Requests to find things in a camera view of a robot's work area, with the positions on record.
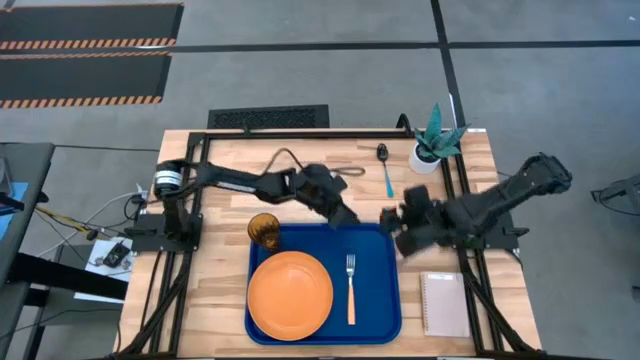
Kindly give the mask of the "small black controller box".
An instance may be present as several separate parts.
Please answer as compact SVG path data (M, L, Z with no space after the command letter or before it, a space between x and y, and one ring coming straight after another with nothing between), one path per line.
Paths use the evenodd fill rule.
M117 268L124 259L129 255L130 249L122 243L116 243L113 248L104 256L102 264L110 267Z

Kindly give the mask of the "orange round plate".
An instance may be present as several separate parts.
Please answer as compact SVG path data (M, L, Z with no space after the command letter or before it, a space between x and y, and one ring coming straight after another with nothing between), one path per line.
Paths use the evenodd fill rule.
M302 340L326 322L334 291L319 260L299 251L285 251L263 261L250 278L250 318L267 336L285 342Z

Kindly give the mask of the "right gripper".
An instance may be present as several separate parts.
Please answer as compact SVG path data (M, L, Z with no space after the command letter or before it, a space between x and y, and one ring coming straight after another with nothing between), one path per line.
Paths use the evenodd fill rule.
M426 186L406 189L401 209L402 230L395 237L395 244L404 258L435 245L453 245L453 232L445 224L441 203L430 199ZM380 228L385 233L394 233L400 229L400 217L396 208L383 208L380 220L383 221Z

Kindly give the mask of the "white paper sheet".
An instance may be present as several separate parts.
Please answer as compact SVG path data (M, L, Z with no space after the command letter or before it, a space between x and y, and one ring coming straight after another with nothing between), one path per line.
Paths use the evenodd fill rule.
M129 255L117 268L102 264L104 256L116 243L122 243L130 249ZM80 283L74 297L81 300L101 301L122 304L127 294L133 265L135 262L130 239L116 237L111 240L95 240L92 245L79 246Z

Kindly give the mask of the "grey side desk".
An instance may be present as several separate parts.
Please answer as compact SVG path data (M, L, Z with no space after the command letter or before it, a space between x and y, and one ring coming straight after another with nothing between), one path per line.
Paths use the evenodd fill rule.
M0 360L5 360L30 284L14 280L14 262L48 174L55 146L51 143L0 145L0 158L9 170L9 196L19 205L0 212Z

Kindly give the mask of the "amber glass cup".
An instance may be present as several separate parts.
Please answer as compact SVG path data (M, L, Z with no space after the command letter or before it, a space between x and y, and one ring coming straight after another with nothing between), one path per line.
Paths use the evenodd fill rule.
M252 242L270 251L278 250L280 222L273 214L255 215L248 223L247 232Z

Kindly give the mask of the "white plant pot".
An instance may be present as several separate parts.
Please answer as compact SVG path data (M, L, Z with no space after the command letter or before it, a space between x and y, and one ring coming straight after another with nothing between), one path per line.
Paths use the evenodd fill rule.
M437 158L433 162L426 162L419 158L418 156L418 144L415 144L414 149L412 150L411 155L409 156L409 167L412 171L417 174L427 175L433 173L436 168L440 165L441 159Z

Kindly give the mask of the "beige spiral notebook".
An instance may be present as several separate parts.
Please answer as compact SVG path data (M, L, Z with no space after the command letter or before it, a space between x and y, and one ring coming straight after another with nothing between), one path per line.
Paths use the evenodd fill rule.
M420 274L426 336L470 336L463 275L457 272Z

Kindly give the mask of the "black hazard striped floor mat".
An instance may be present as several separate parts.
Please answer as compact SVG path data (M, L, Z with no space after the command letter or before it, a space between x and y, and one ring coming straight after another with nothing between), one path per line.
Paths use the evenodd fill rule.
M0 109L158 104L169 52L0 56Z
M182 3L0 8L0 50L171 46Z

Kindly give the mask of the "blue plastic tray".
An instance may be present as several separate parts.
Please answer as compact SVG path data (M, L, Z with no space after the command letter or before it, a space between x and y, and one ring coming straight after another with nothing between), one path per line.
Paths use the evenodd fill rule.
M394 247L378 225L332 229L325 224L285 224L280 230L277 251L251 244L247 288L251 276L263 261L285 251L309 254L325 267L334 291L331 312L311 336L285 342L258 329L250 318L246 300L245 329L254 342L266 346L381 345L399 334L402 316ZM356 324L353 326L347 322L348 254L355 255Z

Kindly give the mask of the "fork with orange handle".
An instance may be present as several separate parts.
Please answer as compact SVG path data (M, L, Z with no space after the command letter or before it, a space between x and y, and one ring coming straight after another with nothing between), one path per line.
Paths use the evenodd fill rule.
M350 326L353 326L356 324L355 295L353 286L353 277L355 275L354 254L348 254L346 256L346 273L348 276L347 322Z

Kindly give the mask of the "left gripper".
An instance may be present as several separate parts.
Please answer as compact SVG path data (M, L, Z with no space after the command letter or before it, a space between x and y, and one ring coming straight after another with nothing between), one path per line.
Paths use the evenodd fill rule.
M310 164L294 176L295 199L326 218L333 229L360 223L340 195L346 187L340 176L332 176L322 164Z

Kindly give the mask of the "green leafy plant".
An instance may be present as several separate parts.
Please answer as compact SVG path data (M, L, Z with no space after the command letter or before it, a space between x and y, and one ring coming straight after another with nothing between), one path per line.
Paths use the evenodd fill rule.
M435 104L426 129L423 132L414 129L417 157L423 162L432 163L460 154L459 143L467 129L467 126L463 126L443 131L440 107Z

